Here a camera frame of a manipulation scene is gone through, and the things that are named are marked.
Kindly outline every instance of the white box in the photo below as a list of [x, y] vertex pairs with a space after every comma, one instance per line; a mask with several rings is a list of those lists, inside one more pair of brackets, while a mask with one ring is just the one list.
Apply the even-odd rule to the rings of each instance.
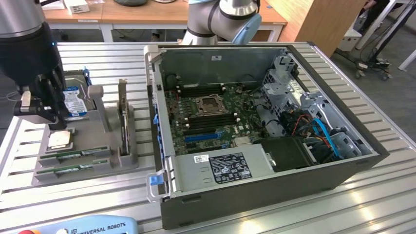
[[337, 48], [345, 52], [352, 51], [360, 38], [361, 38], [361, 34], [356, 30], [349, 29], [345, 33], [342, 40], [340, 41]]
[[62, 9], [65, 9], [64, 0], [58, 0], [56, 2], [52, 2], [46, 5], [44, 5], [41, 7], [41, 9], [42, 10], [62, 10]]
[[89, 11], [88, 3], [85, 2], [85, 0], [64, 0], [64, 1], [68, 8], [68, 13], [70, 15]]

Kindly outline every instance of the red cable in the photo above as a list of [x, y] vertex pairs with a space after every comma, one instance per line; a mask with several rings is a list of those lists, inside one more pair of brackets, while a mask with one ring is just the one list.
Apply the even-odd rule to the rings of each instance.
[[317, 137], [318, 139], [321, 139], [322, 142], [325, 143], [325, 145], [328, 146], [328, 148], [330, 148], [330, 145], [329, 145], [328, 141], [325, 140], [325, 138], [322, 138], [321, 136], [314, 136], [314, 137]]
[[180, 95], [174, 92], [174, 91], [172, 91], [172, 90], [168, 90], [168, 91], [164, 91], [165, 93], [173, 93], [174, 95], [176, 95], [176, 101], [178, 101], [180, 100]]
[[294, 131], [296, 131], [296, 128], [297, 128], [297, 125], [298, 125], [298, 121], [300, 121], [300, 119], [301, 119], [302, 116], [309, 116], [309, 115], [300, 115], [300, 117], [297, 118], [297, 121], [296, 121], [296, 124], [294, 124], [294, 128], [293, 128], [292, 135], [294, 135]]

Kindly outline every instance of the motherboard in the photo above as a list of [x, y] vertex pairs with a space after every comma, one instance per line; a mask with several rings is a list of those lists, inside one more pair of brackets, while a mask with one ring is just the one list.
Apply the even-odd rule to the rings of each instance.
[[268, 137], [253, 100], [258, 93], [244, 84], [165, 91], [177, 155], [252, 144]]

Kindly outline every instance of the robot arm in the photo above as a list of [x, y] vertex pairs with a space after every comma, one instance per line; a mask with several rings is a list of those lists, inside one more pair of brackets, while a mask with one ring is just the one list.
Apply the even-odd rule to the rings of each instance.
[[260, 0], [189, 0], [184, 45], [216, 44], [216, 35], [246, 44], [261, 23]]
[[65, 129], [65, 80], [38, 0], [0, 0], [0, 74], [22, 95], [14, 116]]

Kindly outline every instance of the slotted metal surface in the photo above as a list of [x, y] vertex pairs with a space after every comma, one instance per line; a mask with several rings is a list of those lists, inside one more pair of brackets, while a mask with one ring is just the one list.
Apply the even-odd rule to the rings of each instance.
[[[390, 152], [390, 156], [370, 170], [356, 174], [332, 191], [185, 228], [162, 230], [158, 204], [149, 203], [145, 197], [145, 175], [154, 171], [154, 161], [144, 44], [61, 43], [58, 50], [64, 69], [86, 66], [92, 83], [104, 85], [105, 106], [116, 103], [117, 80], [124, 78], [128, 81], [140, 166], [125, 174], [32, 187], [32, 170], [44, 126], [13, 118], [0, 148], [0, 233], [17, 232], [92, 214], [130, 216], [137, 220], [140, 233], [152, 234], [416, 232], [414, 143], [321, 52], [305, 43], [293, 43], [293, 46]], [[300, 79], [309, 89], [316, 89], [301, 70]]]

